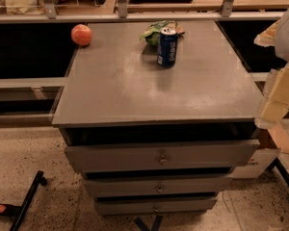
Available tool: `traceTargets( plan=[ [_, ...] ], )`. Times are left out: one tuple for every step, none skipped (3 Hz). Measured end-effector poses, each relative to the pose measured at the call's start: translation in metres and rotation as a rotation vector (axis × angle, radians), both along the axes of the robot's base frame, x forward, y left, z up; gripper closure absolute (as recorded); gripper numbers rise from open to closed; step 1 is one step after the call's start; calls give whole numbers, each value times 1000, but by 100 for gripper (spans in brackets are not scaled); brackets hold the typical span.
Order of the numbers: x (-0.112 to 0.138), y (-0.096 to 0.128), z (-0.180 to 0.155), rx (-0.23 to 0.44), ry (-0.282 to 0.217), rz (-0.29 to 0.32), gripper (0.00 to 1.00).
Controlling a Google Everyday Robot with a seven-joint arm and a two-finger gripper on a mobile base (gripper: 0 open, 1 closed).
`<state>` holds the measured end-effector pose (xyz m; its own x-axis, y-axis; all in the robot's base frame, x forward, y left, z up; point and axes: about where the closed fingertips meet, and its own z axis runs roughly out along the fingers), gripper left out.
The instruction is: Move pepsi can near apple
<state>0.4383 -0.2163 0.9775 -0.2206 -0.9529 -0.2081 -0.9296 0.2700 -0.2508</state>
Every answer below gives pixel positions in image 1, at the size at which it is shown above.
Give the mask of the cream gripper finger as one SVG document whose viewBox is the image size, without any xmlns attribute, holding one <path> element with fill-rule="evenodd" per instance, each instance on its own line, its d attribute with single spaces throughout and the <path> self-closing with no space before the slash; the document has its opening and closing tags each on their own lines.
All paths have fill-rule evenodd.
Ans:
<svg viewBox="0 0 289 231">
<path fill-rule="evenodd" d="M 276 41 L 276 29 L 278 23 L 279 21 L 274 22 L 266 30 L 257 35 L 253 43 L 262 47 L 274 46 Z"/>
<path fill-rule="evenodd" d="M 270 71 L 257 109 L 255 125 L 260 129 L 270 129 L 282 121 L 288 112 L 289 64 L 281 70 Z"/>
</svg>

